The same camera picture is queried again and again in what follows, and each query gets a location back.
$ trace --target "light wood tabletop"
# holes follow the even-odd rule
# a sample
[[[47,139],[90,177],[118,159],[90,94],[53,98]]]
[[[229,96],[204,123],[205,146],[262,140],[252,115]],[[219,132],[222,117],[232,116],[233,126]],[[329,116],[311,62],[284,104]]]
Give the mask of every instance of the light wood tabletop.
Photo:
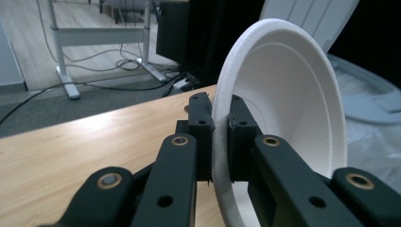
[[[54,223],[92,173],[152,163],[199,92],[215,86],[1,139],[0,226]],[[196,226],[223,226],[212,183],[198,183]]]

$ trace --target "white paper plate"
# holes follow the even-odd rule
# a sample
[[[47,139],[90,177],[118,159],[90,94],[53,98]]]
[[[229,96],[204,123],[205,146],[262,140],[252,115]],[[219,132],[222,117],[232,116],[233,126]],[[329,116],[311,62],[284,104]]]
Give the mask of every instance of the white paper plate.
[[[212,172],[226,225],[241,225],[226,156],[233,94],[245,100],[262,132],[286,139],[316,172],[330,177],[346,165],[344,115],[330,62],[299,27],[262,20],[231,49],[213,104]]]

